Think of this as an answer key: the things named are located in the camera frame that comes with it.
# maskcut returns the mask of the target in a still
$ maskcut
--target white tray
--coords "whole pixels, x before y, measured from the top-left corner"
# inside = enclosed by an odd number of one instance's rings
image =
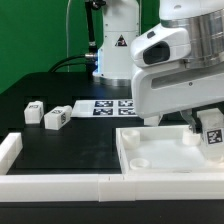
[[[117,150],[123,174],[151,172],[222,172],[224,171],[224,145],[207,147],[201,141],[198,146],[187,146],[182,142],[187,126],[141,127],[117,129]],[[136,148],[127,148],[122,133],[135,130],[140,133]],[[138,159],[145,164],[131,167]]]

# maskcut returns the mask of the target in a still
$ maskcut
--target white platform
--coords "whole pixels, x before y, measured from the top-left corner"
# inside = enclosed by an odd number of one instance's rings
[[[184,128],[134,128],[141,136],[139,147],[131,150],[123,145],[121,133],[126,129],[117,129],[122,174],[3,174],[0,202],[224,199],[222,161],[207,160],[200,151],[203,144],[199,148],[183,147],[180,133]],[[151,165],[131,170],[134,158],[147,159]]]

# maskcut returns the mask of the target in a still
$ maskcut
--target white object with marker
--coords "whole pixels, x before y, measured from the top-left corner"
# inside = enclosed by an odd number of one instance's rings
[[[44,115],[45,128],[59,130],[71,119],[72,107],[55,107],[49,113]]]

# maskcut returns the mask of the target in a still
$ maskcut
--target white plastic container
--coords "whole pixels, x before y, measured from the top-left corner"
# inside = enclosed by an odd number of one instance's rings
[[[222,169],[222,156],[207,157],[211,150],[200,135],[189,134],[188,126],[142,127],[117,129],[117,150],[123,174],[152,172],[214,172]],[[138,146],[129,147],[123,133],[139,133]],[[224,154],[224,145],[217,146]]]
[[[55,107],[52,111],[44,115],[46,129],[59,130],[70,121],[72,107]]]
[[[44,116],[43,102],[30,102],[24,110],[26,124],[39,124]]]

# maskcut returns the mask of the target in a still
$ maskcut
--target black cable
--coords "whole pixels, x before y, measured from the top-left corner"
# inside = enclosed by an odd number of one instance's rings
[[[68,58],[65,58],[59,62],[57,62],[55,65],[53,65],[48,72],[53,72],[54,69],[56,69],[58,66],[60,66],[61,64],[65,63],[65,62],[68,62],[68,61],[71,61],[71,60],[74,60],[74,59],[79,59],[79,58],[85,58],[85,55],[75,55],[75,56],[71,56],[71,57],[68,57]]]
[[[52,72],[56,72],[59,68],[66,67],[66,66],[73,66],[73,65],[95,65],[94,61],[86,61],[86,62],[79,62],[79,63],[69,63],[63,64],[55,68]]]
[[[67,66],[73,66],[73,65],[86,65],[86,63],[85,62],[80,62],[80,63],[69,63],[69,64],[59,65],[54,70],[52,70],[52,72],[56,72],[59,68],[63,68],[63,67],[67,67]]]

